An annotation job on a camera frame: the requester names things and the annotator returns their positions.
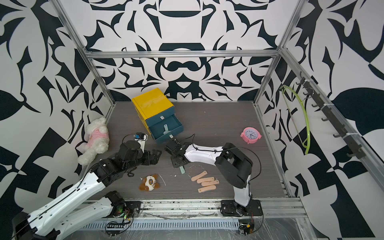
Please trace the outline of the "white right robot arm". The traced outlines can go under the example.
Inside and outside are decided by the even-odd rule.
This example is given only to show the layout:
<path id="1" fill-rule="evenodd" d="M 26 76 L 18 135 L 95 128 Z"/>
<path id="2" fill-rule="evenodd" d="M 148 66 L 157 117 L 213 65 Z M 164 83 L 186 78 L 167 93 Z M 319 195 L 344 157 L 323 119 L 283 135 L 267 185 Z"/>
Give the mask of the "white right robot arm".
<path id="1" fill-rule="evenodd" d="M 247 207 L 251 202 L 250 181 L 253 162 L 231 143 L 223 147 L 204 147 L 194 143 L 181 143 L 176 139 L 166 144 L 174 168 L 189 163 L 204 163 L 217 167 L 225 180 L 234 188 L 234 202 Z"/>

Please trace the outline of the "yellow drawer cabinet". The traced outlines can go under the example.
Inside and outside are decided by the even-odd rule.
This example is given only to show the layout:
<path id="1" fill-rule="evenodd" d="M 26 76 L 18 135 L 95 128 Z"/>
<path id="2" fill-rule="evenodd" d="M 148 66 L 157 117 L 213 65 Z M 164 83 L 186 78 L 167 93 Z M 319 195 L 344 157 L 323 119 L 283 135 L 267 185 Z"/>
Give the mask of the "yellow drawer cabinet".
<path id="1" fill-rule="evenodd" d="M 150 132 L 150 130 L 146 124 L 146 119 L 174 106 L 159 88 L 134 97 L 132 102 L 141 122 L 148 132 Z"/>

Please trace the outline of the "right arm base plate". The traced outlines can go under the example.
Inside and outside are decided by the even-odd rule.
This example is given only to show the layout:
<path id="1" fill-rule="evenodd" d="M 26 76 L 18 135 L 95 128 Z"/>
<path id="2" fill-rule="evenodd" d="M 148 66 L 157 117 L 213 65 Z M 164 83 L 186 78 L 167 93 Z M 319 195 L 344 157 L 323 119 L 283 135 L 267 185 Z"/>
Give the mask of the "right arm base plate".
<path id="1" fill-rule="evenodd" d="M 260 217 L 264 214 L 261 202 L 253 199 L 246 207 L 234 200 L 222 200 L 220 212 L 224 217 Z"/>

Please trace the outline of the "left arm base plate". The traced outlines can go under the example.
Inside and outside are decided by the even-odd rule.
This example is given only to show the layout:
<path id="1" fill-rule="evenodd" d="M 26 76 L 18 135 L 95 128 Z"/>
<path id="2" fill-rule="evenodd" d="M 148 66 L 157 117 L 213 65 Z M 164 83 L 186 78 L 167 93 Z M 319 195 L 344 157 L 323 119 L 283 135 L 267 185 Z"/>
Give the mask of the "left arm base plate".
<path id="1" fill-rule="evenodd" d="M 107 213 L 102 214 L 102 218 L 130 218 L 135 214 L 139 214 L 141 210 L 141 201 L 125 201 L 123 204 L 111 203 L 107 205 L 111 207 L 111 210 Z"/>

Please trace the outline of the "teal fruit knife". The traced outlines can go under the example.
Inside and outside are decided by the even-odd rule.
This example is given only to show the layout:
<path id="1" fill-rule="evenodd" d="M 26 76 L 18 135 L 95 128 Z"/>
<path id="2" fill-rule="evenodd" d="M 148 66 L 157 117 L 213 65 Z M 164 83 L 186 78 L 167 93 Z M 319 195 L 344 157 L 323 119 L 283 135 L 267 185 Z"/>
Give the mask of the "teal fruit knife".
<path id="1" fill-rule="evenodd" d="M 167 124 L 164 124 L 164 130 L 165 130 L 164 135 L 166 135 L 170 132 Z"/>
<path id="2" fill-rule="evenodd" d="M 180 171 L 181 171 L 181 174 L 182 174 L 182 175 L 186 173 L 186 171 L 185 171 L 185 169 L 184 169 L 183 166 L 180 167 Z"/>

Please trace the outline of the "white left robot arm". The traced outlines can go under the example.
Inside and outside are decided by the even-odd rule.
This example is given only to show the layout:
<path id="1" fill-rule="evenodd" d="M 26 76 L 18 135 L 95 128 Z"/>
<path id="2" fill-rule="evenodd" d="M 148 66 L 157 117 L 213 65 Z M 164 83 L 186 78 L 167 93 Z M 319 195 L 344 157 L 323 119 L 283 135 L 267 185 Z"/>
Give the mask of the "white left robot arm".
<path id="1" fill-rule="evenodd" d="M 30 214 L 17 214 L 12 220 L 12 239 L 61 240 L 94 220 L 124 215 L 129 209 L 117 191 L 107 193 L 79 211 L 76 208 L 124 174 L 132 174 L 138 166 L 156 165 L 162 151 L 148 151 L 144 147 L 145 142 L 141 140 L 122 143 L 117 153 L 99 160 L 79 182 L 59 197 Z"/>

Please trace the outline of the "teal top drawer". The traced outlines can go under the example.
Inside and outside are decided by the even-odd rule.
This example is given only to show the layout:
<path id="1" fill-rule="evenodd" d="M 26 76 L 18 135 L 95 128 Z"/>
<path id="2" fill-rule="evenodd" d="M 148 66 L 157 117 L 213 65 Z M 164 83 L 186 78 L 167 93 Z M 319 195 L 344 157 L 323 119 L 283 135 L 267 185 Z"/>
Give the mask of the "teal top drawer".
<path id="1" fill-rule="evenodd" d="M 146 124 L 148 127 L 151 127 L 155 124 L 158 124 L 160 122 L 162 122 L 163 120 L 173 116 L 175 114 L 175 108 L 174 106 L 146 119 Z"/>

